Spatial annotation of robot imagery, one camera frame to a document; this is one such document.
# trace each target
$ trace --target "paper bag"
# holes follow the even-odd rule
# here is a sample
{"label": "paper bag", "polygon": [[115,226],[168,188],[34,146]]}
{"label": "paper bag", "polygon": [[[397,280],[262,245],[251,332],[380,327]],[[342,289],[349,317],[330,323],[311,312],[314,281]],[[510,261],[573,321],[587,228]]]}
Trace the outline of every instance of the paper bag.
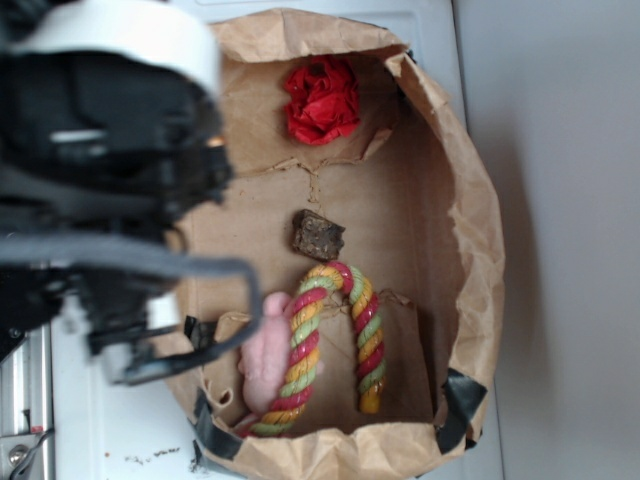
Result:
{"label": "paper bag", "polygon": [[[462,454],[480,436],[496,365],[504,247],[494,188],[447,94],[372,25],[279,9],[212,28],[237,178],[222,207],[180,228],[194,253],[245,257],[265,293],[293,294],[314,265],[291,248],[294,214],[346,227],[341,261],[381,292],[388,383],[380,413],[359,413],[353,327],[337,299],[320,326],[325,373],[290,438],[232,433],[248,413],[238,352],[168,381],[205,455],[250,478],[300,480],[401,479]],[[353,66],[361,125],[309,146],[288,135],[283,83],[325,54]],[[178,296],[183,314],[219,319],[220,335],[242,328],[241,283],[188,279]],[[159,350],[188,351],[179,336]]]}

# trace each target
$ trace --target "pink toy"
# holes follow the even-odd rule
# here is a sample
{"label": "pink toy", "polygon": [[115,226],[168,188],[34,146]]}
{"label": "pink toy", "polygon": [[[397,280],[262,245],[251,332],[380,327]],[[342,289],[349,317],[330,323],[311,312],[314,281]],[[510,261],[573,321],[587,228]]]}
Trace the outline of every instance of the pink toy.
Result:
{"label": "pink toy", "polygon": [[291,297],[284,292],[267,296],[262,308],[262,328],[242,345],[242,360],[238,364],[244,375],[244,401],[257,415],[269,411],[284,383],[289,367],[293,316]]}

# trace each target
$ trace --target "rope toy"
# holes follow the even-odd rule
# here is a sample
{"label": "rope toy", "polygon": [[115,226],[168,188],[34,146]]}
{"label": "rope toy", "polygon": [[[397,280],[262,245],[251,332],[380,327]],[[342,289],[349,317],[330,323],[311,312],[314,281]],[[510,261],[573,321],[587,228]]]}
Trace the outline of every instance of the rope toy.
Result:
{"label": "rope toy", "polygon": [[378,297],[360,270],[340,262],[329,262],[311,269],[298,289],[291,318],[291,354],[285,385],[270,411],[251,426],[254,435],[280,435],[304,412],[313,392],[312,383],[320,360],[318,325],[323,300],[338,290],[349,296],[351,318],[358,336],[359,410],[377,413],[380,409],[386,362]]}

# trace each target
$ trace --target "red tissue paper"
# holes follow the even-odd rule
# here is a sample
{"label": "red tissue paper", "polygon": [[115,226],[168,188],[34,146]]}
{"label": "red tissue paper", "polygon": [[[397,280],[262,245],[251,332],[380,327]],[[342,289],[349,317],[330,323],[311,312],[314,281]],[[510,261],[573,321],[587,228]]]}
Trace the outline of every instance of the red tissue paper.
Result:
{"label": "red tissue paper", "polygon": [[358,80],[347,60],[315,57],[291,74],[284,88],[289,133],[309,145],[348,137],[360,123]]}

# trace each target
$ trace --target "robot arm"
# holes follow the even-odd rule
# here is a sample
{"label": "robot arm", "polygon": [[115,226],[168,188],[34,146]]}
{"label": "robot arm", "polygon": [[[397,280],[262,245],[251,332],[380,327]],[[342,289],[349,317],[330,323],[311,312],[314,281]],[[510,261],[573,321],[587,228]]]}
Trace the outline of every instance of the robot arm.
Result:
{"label": "robot arm", "polygon": [[[5,45],[0,265],[22,295],[0,285],[0,302],[15,310],[0,328],[34,328],[75,293],[92,326],[91,353],[126,347],[131,363],[113,380],[129,384],[180,373],[246,340],[260,318],[253,270],[165,246],[174,222],[203,201],[221,202],[232,176],[224,146],[210,142],[222,126],[218,54],[206,27],[157,2],[85,0],[57,6]],[[223,344],[156,358],[147,339],[170,329],[150,328],[147,303],[191,275],[244,276],[254,320]]]}

